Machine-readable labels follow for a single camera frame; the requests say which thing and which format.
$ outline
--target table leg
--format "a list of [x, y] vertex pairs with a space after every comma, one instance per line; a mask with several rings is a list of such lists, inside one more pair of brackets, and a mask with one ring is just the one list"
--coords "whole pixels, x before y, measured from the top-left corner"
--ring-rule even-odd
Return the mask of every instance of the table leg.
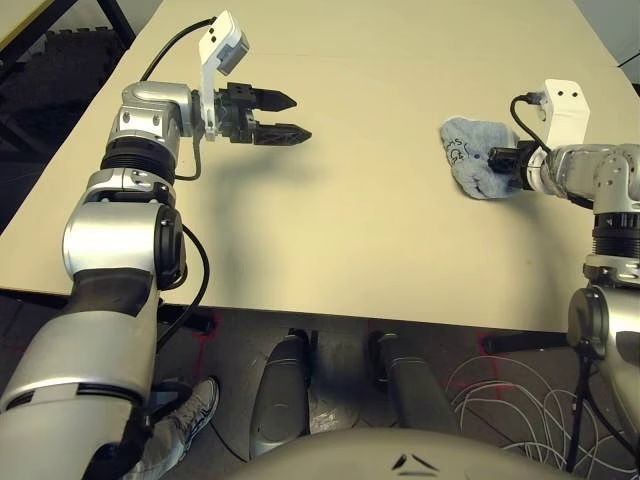
[[126, 48], [131, 47], [131, 44], [136, 39], [136, 34], [131, 28], [131, 25], [129, 25], [127, 17], [122, 13], [122, 9], [120, 8], [120, 5], [118, 5], [117, 0], [98, 0], [98, 4], [100, 5], [100, 8], [102, 8], [107, 19], [109, 19], [113, 30], [116, 32], [118, 37], [120, 37], [122, 44]]

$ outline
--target white table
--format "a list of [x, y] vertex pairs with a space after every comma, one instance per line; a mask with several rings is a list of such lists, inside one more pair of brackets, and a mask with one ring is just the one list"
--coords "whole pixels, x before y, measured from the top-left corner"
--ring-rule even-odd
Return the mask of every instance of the white table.
[[[203, 144], [203, 175], [177, 207], [211, 257], [202, 304], [513, 329], [566, 328], [585, 285], [592, 214], [523, 193], [474, 201], [452, 179], [438, 128], [453, 115], [503, 121], [545, 78], [575, 80], [591, 107], [586, 142], [640, 141], [640, 103], [569, 0], [228, 0], [252, 46], [229, 77], [299, 106], [257, 113], [313, 132], [286, 147]], [[120, 92], [162, 44], [217, 12], [166, 0], [0, 237], [0, 288], [66, 294], [65, 222], [99, 166]], [[152, 79], [198, 86], [199, 34]], [[523, 118], [535, 128], [533, 109]], [[193, 168], [189, 140], [178, 173]], [[201, 278], [167, 292], [186, 304]]]

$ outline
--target black cable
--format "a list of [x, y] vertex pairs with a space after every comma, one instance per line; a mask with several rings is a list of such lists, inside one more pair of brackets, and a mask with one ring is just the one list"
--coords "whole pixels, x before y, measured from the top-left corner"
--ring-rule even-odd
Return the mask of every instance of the black cable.
[[551, 153], [551, 149], [547, 146], [546, 143], [542, 141], [542, 139], [536, 134], [536, 132], [531, 130], [529, 127], [525, 125], [525, 123], [522, 120], [520, 120], [520, 117], [516, 113], [516, 104], [518, 102], [525, 102], [528, 104], [535, 103], [533, 101], [533, 95], [518, 95], [517, 97], [515, 97], [513, 100], [511, 100], [511, 105], [509, 106], [509, 112], [511, 112], [511, 116], [513, 117], [513, 120], [518, 124], [518, 126], [522, 128], [525, 132], [527, 132], [529, 136], [535, 140], [535, 142], [538, 144], [540, 148], [542, 148], [547, 154]]
[[576, 403], [573, 412], [573, 429], [571, 430], [571, 441], [569, 442], [569, 452], [567, 453], [565, 471], [571, 473], [576, 465], [578, 448], [580, 447], [580, 426], [582, 424], [582, 411], [584, 400], [589, 392], [589, 374], [593, 360], [589, 357], [580, 356], [580, 373], [578, 385], [576, 386]]
[[216, 17], [209, 18], [207, 20], [200, 20], [199, 22], [196, 22], [193, 25], [189, 25], [188, 27], [183, 28], [178, 33], [176, 33], [173, 36], [173, 38], [171, 38], [171, 40], [169, 40], [166, 43], [166, 45], [162, 47], [162, 50], [160, 50], [158, 54], [155, 56], [155, 58], [151, 61], [151, 64], [149, 64], [147, 69], [142, 74], [142, 77], [140, 77], [140, 81], [144, 82], [149, 79], [153, 71], [156, 69], [156, 67], [160, 63], [160, 60], [162, 60], [162, 57], [164, 57], [167, 54], [167, 52], [171, 49], [171, 47], [173, 47], [178, 42], [178, 40], [180, 40], [185, 35], [198, 30], [199, 28], [207, 27], [211, 25], [215, 21], [215, 19]]
[[222, 443], [222, 446], [224, 448], [227, 449], [227, 452], [229, 452], [231, 455], [233, 455], [234, 457], [236, 457], [238, 460], [240, 460], [242, 463], [247, 463], [247, 461], [242, 458], [240, 455], [238, 455], [233, 448], [231, 448], [229, 446], [229, 444], [227, 442], [224, 441], [224, 438], [222, 438], [222, 435], [220, 435], [220, 432], [218, 432], [218, 429], [216, 428], [216, 426], [213, 424], [213, 420], [211, 420], [209, 422], [209, 425], [211, 425], [211, 428], [213, 428], [213, 431], [215, 432], [216, 436], [218, 437], [218, 439], [220, 440], [220, 443]]
[[509, 442], [509, 444], [512, 443], [517, 443], [513, 438], [509, 437], [509, 435], [507, 435], [506, 433], [502, 432], [500, 429], [494, 427], [493, 425], [491, 425], [491, 423], [489, 421], [487, 421], [482, 415], [480, 415], [479, 413], [477, 413], [476, 411], [472, 410], [469, 407], [466, 407], [467, 412], [469, 412], [471, 415], [473, 415], [474, 417], [476, 417], [478, 420], [480, 420], [482, 423], [484, 423], [487, 427], [489, 427], [491, 430], [493, 430], [494, 432], [496, 432], [498, 435], [500, 435], [502, 438], [504, 438], [505, 440], [507, 440]]
[[622, 67], [623, 65], [626, 65], [627, 63], [629, 63], [631, 60], [633, 60], [634, 58], [636, 58], [638, 56], [640, 56], [640, 52], [638, 52], [635, 55], [632, 55], [629, 58], [627, 58], [624, 62], [622, 62], [620, 65], [618, 65], [618, 68]]
[[204, 135], [204, 122], [200, 118], [199, 110], [197, 115], [194, 114], [193, 116], [194, 118], [192, 119], [192, 125], [194, 125], [194, 128], [193, 128], [192, 144], [193, 144], [193, 159], [196, 164], [196, 172], [189, 177], [176, 175], [176, 180], [182, 180], [183, 182], [192, 182], [194, 180], [197, 180], [200, 178], [200, 174], [202, 173], [202, 161], [200, 160], [200, 140]]
[[166, 292], [169, 290], [175, 290], [178, 287], [181, 287], [182, 285], [184, 285], [184, 282], [187, 281], [187, 277], [189, 276], [189, 267], [187, 265], [184, 266], [184, 273], [182, 274], [182, 276], [178, 279], [177, 282], [172, 283], [170, 286], [168, 286], [167, 288], [163, 288], [162, 291]]
[[189, 230], [189, 228], [185, 224], [182, 224], [182, 231], [187, 237], [191, 239], [195, 247], [198, 249], [198, 253], [200, 254], [200, 258], [202, 259], [202, 283], [200, 284], [200, 290], [198, 290], [198, 293], [193, 299], [193, 302], [191, 302], [191, 305], [189, 305], [186, 310], [182, 312], [177, 320], [173, 322], [173, 324], [167, 329], [166, 332], [162, 334], [162, 336], [158, 340], [158, 343], [156, 344], [156, 353], [158, 353], [160, 349], [164, 347], [164, 345], [169, 341], [169, 339], [175, 335], [180, 327], [184, 325], [184, 322], [187, 321], [187, 319], [200, 304], [202, 297], [204, 297], [204, 292], [207, 291], [207, 286], [209, 285], [209, 276], [211, 274], [211, 270], [209, 268], [209, 257], [207, 257], [207, 252], [204, 250], [204, 247], [200, 243], [200, 240], [198, 240], [198, 237], [196, 237], [196, 235], [191, 230]]
[[593, 398], [593, 395], [591, 394], [591, 389], [587, 390], [587, 394], [585, 396], [585, 400], [587, 402], [589, 402], [589, 405], [591, 405], [591, 408], [593, 409], [593, 413], [596, 414], [596, 417], [598, 417], [598, 420], [600, 420], [600, 423], [602, 423], [605, 426], [605, 428], [607, 430], [609, 430], [609, 433], [611, 435], [613, 435], [613, 438], [618, 440], [618, 442], [620, 442], [620, 445], [622, 445], [625, 450], [627, 450], [631, 455], [633, 455], [635, 457], [635, 452], [633, 451], [633, 446], [627, 441], [626, 438], [624, 438], [622, 435], [620, 435], [620, 433], [618, 432], [617, 429], [613, 428], [613, 425], [611, 425], [609, 420], [607, 420], [605, 418], [605, 416], [602, 413], [602, 411], [600, 410], [600, 408], [598, 408], [598, 405], [596, 405], [595, 399]]

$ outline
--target red tape mark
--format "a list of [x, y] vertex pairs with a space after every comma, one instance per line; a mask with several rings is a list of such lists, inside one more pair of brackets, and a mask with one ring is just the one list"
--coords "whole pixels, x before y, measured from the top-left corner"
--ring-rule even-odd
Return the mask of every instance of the red tape mark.
[[[476, 342], [478, 346], [478, 352], [480, 352], [480, 355], [488, 355], [488, 353], [485, 351], [484, 347], [482, 346], [482, 341], [491, 335], [493, 334], [489, 334], [485, 332], [476, 333]], [[498, 361], [495, 358], [488, 358], [487, 360], [489, 360], [489, 363], [491, 364], [491, 372], [493, 373], [493, 378], [495, 380], [500, 380], [500, 367], [498, 366]], [[498, 398], [498, 400], [502, 400], [502, 390], [513, 390], [513, 387], [509, 385], [496, 385], [495, 390], [496, 390], [496, 397]]]
[[214, 313], [213, 314], [213, 328], [209, 333], [194, 333], [192, 337], [198, 340], [198, 358], [196, 359], [196, 363], [193, 367], [193, 378], [194, 381], [198, 381], [201, 378], [202, 374], [202, 366], [204, 365], [204, 354], [207, 351], [207, 345], [211, 340], [216, 338], [216, 332], [218, 330], [218, 326], [222, 322], [222, 317]]
[[13, 345], [2, 345], [2, 348], [4, 348], [5, 350], [9, 350], [10, 352], [15, 352], [15, 353], [24, 353], [26, 352], [26, 348], [22, 348], [22, 347], [14, 347]]

